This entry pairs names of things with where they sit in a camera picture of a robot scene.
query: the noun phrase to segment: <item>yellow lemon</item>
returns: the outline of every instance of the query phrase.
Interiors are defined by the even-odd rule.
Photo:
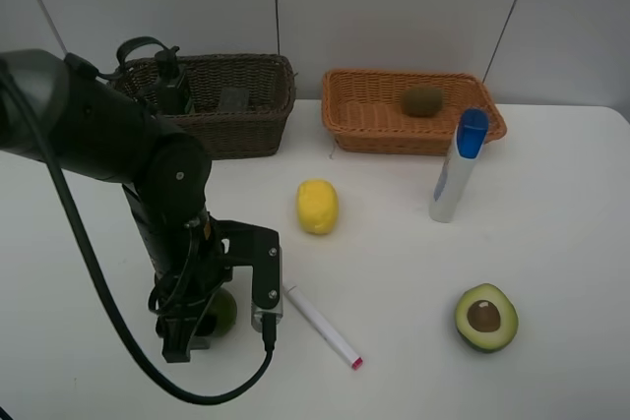
[[[339,200],[333,185],[323,179],[309,179],[297,189],[297,218],[304,231],[326,235],[335,227]]]

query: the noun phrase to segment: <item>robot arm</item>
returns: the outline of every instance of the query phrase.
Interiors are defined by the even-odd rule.
[[[156,272],[150,309],[157,314],[167,362],[207,348],[217,321],[208,308],[232,269],[252,266],[252,325],[282,317],[276,231],[215,221],[204,188],[211,161],[201,145],[143,104],[96,80],[96,68],[69,54],[0,54],[24,92],[61,167],[121,183]],[[42,160],[30,128],[0,89],[0,150]],[[229,241],[224,250],[223,241]]]

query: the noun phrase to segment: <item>white marker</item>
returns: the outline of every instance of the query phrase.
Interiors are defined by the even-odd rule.
[[[347,341],[344,340],[339,332],[328,323],[328,320],[313,307],[313,304],[304,297],[295,283],[284,279],[283,289],[284,295],[291,301],[291,304],[293,304],[308,323],[328,341],[328,344],[346,360],[354,371],[363,365],[363,359],[347,344]]]

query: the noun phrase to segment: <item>avocado half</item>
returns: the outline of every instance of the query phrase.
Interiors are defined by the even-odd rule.
[[[498,287],[482,284],[466,291],[458,302],[455,325],[472,348],[493,353],[514,339],[519,317],[512,302]]]

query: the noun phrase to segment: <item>black cable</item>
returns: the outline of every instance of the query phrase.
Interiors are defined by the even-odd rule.
[[[79,250],[83,255],[83,259],[86,263],[86,267],[88,268],[88,273],[90,274],[90,278],[92,279],[92,283],[94,284],[94,289],[96,290],[96,294],[100,299],[100,302],[109,317],[111,324],[114,326],[114,329],[118,333],[120,340],[124,344],[125,348],[134,359],[136,364],[140,367],[140,369],[158,386],[160,386],[163,390],[168,392],[170,395],[188,403],[194,403],[197,405],[219,405],[221,403],[228,402],[233,400],[249,390],[252,386],[254,386],[258,380],[263,376],[269,364],[272,361],[273,356],[273,344],[269,342],[269,340],[265,340],[265,338],[269,338],[271,336],[270,330],[273,330],[273,334],[275,337],[276,332],[276,320],[273,319],[273,328],[269,327],[271,322],[271,318],[264,318],[263,325],[263,333],[267,332],[267,335],[264,335],[265,341],[265,360],[258,371],[242,386],[231,390],[230,392],[223,393],[221,395],[213,395],[213,396],[205,396],[205,395],[197,395],[195,393],[189,392],[187,390],[183,390],[174,384],[169,378],[167,378],[164,374],[162,374],[156,366],[147,358],[147,355],[143,352],[141,347],[138,345],[133,335],[127,328],[125,321],[114,302],[114,299],[109,291],[109,287],[107,287],[107,282],[105,281],[105,277],[100,269],[100,265],[98,264],[98,259],[96,258],[95,250],[92,247],[92,243],[90,242],[90,238],[88,237],[88,233],[86,231],[83,222],[81,221],[81,216],[79,215],[79,211],[77,210],[77,206],[75,204],[74,199],[72,198],[72,194],[70,193],[70,189],[68,188],[68,183],[66,182],[66,178],[61,171],[61,166],[59,165],[59,161],[57,160],[57,156],[55,155],[51,144],[48,142],[47,137],[45,137],[39,127],[39,123],[37,121],[37,117],[32,111],[31,105],[29,104],[29,100],[25,97],[24,93],[20,90],[18,85],[13,80],[13,76],[11,76],[8,66],[5,62],[0,60],[0,85],[4,86],[9,97],[13,100],[16,107],[18,108],[20,114],[28,124],[31,129],[32,135],[39,147],[41,152],[41,156],[43,157],[44,162],[46,163],[46,167],[48,168],[48,172],[50,173],[50,177],[52,178],[52,182],[57,190],[57,194],[59,195],[59,200],[61,201],[61,205],[63,210],[66,212],[66,216],[68,217],[68,222],[72,228],[72,232],[75,235],[75,239],[77,240],[77,245],[79,246]]]
[[[177,277],[175,288],[166,299],[166,302],[159,305],[159,308],[158,297],[163,291],[163,281],[167,281],[168,279],[172,281],[172,277],[168,277],[167,275],[160,279],[154,289],[151,291],[151,294],[149,295],[149,311],[154,314],[165,314],[170,309],[172,309],[173,306],[181,300],[181,297],[184,295],[184,292],[188,288],[190,279],[192,279],[193,274],[195,273],[195,263],[197,263],[197,251],[199,250],[199,236],[193,231],[192,228],[189,229],[188,233],[190,237],[190,243],[188,244],[188,254],[186,255],[186,262],[184,263],[184,267]]]
[[[0,407],[0,420],[13,420],[4,408]]]

